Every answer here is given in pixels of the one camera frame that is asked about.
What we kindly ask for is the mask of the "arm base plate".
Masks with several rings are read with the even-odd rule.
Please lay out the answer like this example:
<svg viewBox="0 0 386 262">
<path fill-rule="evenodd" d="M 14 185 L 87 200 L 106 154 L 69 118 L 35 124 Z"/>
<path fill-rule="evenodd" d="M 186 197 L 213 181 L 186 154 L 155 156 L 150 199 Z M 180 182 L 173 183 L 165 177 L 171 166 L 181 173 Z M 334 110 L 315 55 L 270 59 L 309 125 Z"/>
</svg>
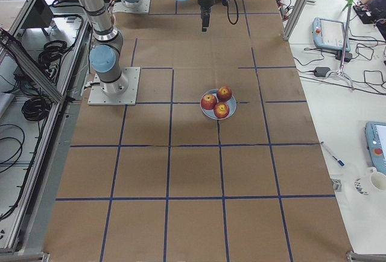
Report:
<svg viewBox="0 0 386 262">
<path fill-rule="evenodd" d="M 113 13 L 148 14 L 151 0 L 136 0 L 128 2 L 126 0 L 115 0 L 112 8 Z"/>
<path fill-rule="evenodd" d="M 104 83 L 95 74 L 88 105 L 90 106 L 135 106 L 141 74 L 140 67 L 124 67 L 121 77 L 114 83 Z"/>
</svg>

